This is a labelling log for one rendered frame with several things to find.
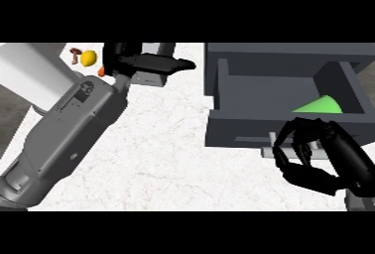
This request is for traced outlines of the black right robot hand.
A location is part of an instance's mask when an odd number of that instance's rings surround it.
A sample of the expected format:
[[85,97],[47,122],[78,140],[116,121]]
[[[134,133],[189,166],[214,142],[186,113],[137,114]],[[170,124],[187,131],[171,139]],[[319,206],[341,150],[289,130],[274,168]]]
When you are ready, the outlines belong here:
[[[288,135],[292,135],[291,147],[299,164],[288,160],[282,151]],[[310,163],[311,141],[320,143],[336,176]],[[375,197],[375,163],[336,122],[299,117],[286,121],[274,141],[273,155],[282,177],[292,185],[328,195],[350,189],[359,197]]]

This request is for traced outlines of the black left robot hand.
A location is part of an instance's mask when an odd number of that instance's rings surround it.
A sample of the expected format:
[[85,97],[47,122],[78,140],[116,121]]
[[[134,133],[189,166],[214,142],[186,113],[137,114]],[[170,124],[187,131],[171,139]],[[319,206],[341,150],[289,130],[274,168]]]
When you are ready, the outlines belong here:
[[141,43],[105,43],[102,47],[103,73],[133,77],[141,71],[161,75],[171,75],[177,71],[195,69],[192,61],[174,59],[141,52]]

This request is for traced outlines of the dark grey drawer front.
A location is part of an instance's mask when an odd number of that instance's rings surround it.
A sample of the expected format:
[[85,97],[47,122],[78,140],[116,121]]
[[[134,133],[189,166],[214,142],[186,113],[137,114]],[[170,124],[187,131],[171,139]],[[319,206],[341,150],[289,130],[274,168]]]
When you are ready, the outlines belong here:
[[295,117],[335,121],[356,142],[375,142],[375,114],[317,114],[294,112],[239,113],[212,110],[208,116],[205,146],[224,148],[263,148],[270,145],[270,133],[277,133]]

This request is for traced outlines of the dark grey drawer box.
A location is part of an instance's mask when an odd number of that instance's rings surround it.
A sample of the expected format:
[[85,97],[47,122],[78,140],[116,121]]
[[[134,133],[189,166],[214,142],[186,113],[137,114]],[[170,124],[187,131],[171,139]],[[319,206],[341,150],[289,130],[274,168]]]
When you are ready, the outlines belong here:
[[294,112],[301,105],[329,95],[341,106],[341,113],[375,112],[347,62],[326,63],[311,77],[289,77],[232,75],[229,61],[218,60],[215,81],[215,108],[221,111]]

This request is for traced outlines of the yellow lemon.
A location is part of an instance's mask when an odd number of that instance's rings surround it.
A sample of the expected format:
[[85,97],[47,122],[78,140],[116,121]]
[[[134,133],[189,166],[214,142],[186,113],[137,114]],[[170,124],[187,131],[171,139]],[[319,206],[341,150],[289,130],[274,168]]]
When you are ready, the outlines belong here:
[[82,66],[91,66],[96,63],[96,52],[84,51],[81,56],[81,64]]

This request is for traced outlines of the green wedge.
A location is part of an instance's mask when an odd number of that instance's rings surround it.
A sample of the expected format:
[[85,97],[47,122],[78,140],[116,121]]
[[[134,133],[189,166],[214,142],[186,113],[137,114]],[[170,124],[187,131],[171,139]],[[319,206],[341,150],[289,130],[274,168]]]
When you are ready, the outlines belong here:
[[307,104],[301,105],[294,112],[338,114],[342,112],[342,109],[335,99],[329,95],[323,95]]

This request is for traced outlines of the dark grey cabinet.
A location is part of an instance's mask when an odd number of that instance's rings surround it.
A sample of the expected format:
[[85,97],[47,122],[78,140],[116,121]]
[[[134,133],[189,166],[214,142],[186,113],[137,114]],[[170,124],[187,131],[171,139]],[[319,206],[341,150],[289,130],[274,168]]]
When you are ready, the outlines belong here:
[[348,62],[356,73],[375,61],[370,43],[206,43],[203,94],[214,94],[218,60],[232,75],[311,77],[329,62]]

